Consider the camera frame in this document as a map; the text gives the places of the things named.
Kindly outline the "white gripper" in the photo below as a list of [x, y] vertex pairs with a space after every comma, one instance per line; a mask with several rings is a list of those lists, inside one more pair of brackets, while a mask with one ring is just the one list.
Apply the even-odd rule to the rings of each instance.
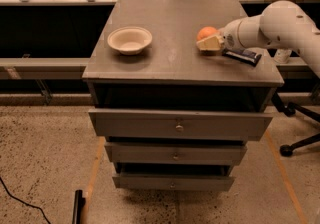
[[238, 30], [242, 20], [234, 20], [223, 28], [220, 28], [220, 35], [215, 34], [208, 36], [204, 39], [201, 39], [197, 42], [197, 47], [200, 51], [219, 51], [223, 48], [229, 50], [239, 50], [242, 49], [242, 45], [240, 43]]

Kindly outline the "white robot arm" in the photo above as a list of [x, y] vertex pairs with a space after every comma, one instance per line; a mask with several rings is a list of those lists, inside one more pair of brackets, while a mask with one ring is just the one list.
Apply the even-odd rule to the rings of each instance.
[[196, 42], [200, 51], [290, 49], [320, 76], [320, 30], [295, 3], [277, 1], [260, 15], [234, 20]]

